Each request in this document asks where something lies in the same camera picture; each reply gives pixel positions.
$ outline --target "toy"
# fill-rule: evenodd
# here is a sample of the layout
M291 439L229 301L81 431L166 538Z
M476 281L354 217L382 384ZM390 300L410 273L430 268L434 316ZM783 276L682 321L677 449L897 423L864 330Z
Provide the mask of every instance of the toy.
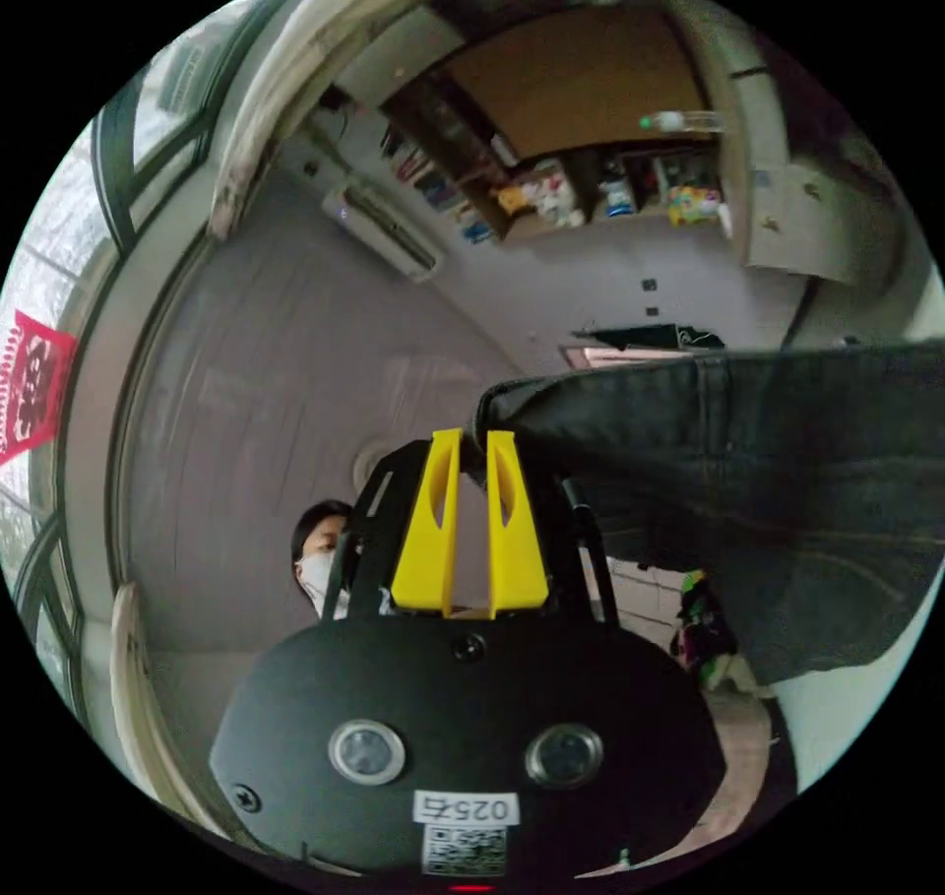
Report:
M673 225L710 222L718 218L722 197L716 189L674 186L668 194L669 221Z

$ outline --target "camera lens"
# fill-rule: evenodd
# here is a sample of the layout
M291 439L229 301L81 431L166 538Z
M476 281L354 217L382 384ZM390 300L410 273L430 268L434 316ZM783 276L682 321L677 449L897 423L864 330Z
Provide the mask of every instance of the camera lens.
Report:
M328 745L335 769L356 784L377 787L396 779L407 759L401 739L376 721L349 721Z
M557 790L581 787L594 778L603 743L584 725L555 725L529 745L525 766L537 784Z

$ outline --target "shelf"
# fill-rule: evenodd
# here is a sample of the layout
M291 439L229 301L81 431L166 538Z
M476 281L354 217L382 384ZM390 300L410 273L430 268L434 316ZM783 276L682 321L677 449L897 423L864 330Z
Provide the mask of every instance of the shelf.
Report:
M659 203L649 203L644 206L640 212L632 213L628 216L608 217L606 208L606 200L600 200L600 202L595 206L594 215L591 217L591 220L587 223L584 223L584 225L573 226L573 228L587 228L590 225L596 225L600 223L631 223L637 219L655 219L657 217L666 218L666 207L661 206ZM505 244L506 242L528 241L531 238L537 238L539 235L546 235L549 232L562 232L571 230L572 229L568 226L558 226L548 222L538 213L529 213L525 216L519 216L512 222L512 225L506 233L505 238L502 239L501 242L502 244Z

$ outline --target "white cabinet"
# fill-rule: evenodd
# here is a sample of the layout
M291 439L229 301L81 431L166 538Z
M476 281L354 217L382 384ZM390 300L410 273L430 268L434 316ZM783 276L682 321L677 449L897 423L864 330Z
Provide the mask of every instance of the white cabinet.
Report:
M841 167L827 169L815 160L796 160L787 176L787 215L808 274L881 287L903 235L892 196Z
M893 198L840 165L798 158L753 170L751 268L878 288L896 264L902 234Z
M345 66L335 84L359 104L380 107L464 43L448 22L426 6L418 6L381 32Z

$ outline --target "wooden cabinet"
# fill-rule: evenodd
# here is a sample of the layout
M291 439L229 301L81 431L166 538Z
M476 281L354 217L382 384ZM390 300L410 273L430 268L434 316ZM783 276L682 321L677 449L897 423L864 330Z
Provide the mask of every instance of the wooden cabinet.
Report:
M701 110L688 58L653 8L575 9L467 48L444 70L522 159L658 139L640 118Z

